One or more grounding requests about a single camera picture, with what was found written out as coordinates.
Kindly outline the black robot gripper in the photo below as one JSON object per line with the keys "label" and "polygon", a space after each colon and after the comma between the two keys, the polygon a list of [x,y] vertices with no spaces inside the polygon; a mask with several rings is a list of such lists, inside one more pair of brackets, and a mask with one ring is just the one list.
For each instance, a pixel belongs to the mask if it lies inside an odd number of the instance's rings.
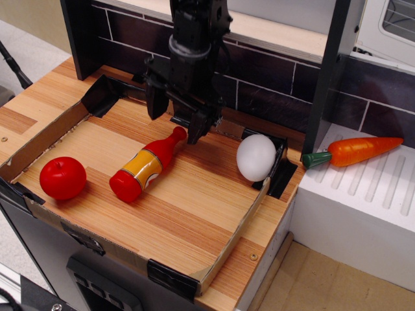
{"label": "black robot gripper", "polygon": [[177,101],[192,115],[187,144],[196,144],[213,125],[221,122],[224,99],[212,82],[221,44],[214,41],[195,50],[172,41],[169,59],[161,56],[145,59],[148,115],[155,120],[167,111],[170,100]]}

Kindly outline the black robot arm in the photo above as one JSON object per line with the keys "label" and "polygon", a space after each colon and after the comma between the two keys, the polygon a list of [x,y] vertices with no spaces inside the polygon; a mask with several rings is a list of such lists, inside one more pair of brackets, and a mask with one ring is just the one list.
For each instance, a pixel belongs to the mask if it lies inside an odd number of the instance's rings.
{"label": "black robot arm", "polygon": [[171,1],[170,6],[170,58],[145,61],[147,110],[155,120],[172,105],[174,119],[187,127],[188,144],[196,144],[222,119],[225,101],[213,77],[233,19],[226,1]]}

